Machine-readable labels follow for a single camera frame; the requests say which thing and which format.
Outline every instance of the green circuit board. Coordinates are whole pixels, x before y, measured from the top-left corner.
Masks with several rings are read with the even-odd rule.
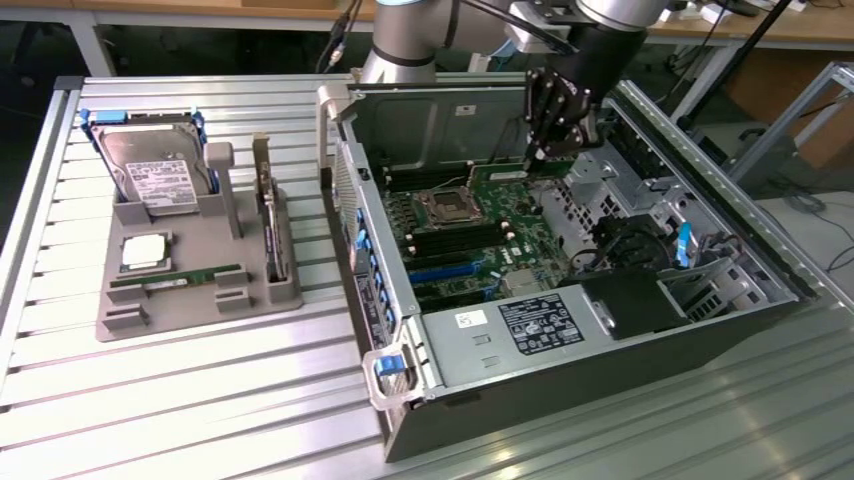
[[[466,262],[478,263],[473,275],[450,279],[419,282],[414,285],[422,310],[437,311],[455,306],[507,298],[511,295],[502,279],[511,272],[530,270],[542,289],[554,288],[570,273],[570,259],[558,244],[558,237],[537,211],[537,196],[551,187],[555,179],[562,178],[573,162],[551,162],[537,175],[523,173],[522,164],[478,166],[467,182],[467,191],[477,204],[479,224],[506,221],[511,226],[514,238],[502,245],[455,252],[463,255]],[[455,189],[431,189],[431,193],[459,191]],[[437,226],[431,223],[430,212],[423,204],[422,192],[389,193],[385,199],[386,211],[399,244],[409,233],[438,229],[451,230],[458,225]],[[402,248],[405,263],[410,260],[406,248]],[[413,271],[441,269],[443,267],[410,268]]]

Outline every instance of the hard drive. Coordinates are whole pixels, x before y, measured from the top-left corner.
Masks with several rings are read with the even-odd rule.
[[[204,165],[196,114],[82,112],[84,129],[110,169],[120,202],[143,202],[150,215],[199,211],[198,196],[216,193]]]

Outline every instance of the slotted metal table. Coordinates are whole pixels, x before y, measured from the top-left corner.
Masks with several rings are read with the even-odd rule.
[[[786,321],[701,370],[383,463],[317,178],[315,90],[347,81],[59,82],[0,257],[0,478],[854,478],[844,308]],[[76,112],[194,106],[211,140],[235,145],[238,187],[251,134],[270,134],[307,303],[99,343],[112,184]]]

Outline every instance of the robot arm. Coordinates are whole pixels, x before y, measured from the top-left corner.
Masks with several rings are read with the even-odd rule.
[[[381,0],[362,81],[434,81],[439,48],[490,55],[510,38],[522,52],[543,53],[546,66],[526,74],[531,138],[525,163],[526,169],[537,169],[546,158],[602,143],[595,112],[666,4],[668,0]],[[489,10],[509,11],[523,24],[561,35],[571,50],[555,53]]]

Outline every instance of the motherboard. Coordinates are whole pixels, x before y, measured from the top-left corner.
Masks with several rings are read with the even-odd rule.
[[[422,312],[537,293],[566,277],[570,259],[542,217],[542,196],[571,166],[551,162],[529,173],[518,163],[470,165],[386,176],[395,186],[386,213]]]

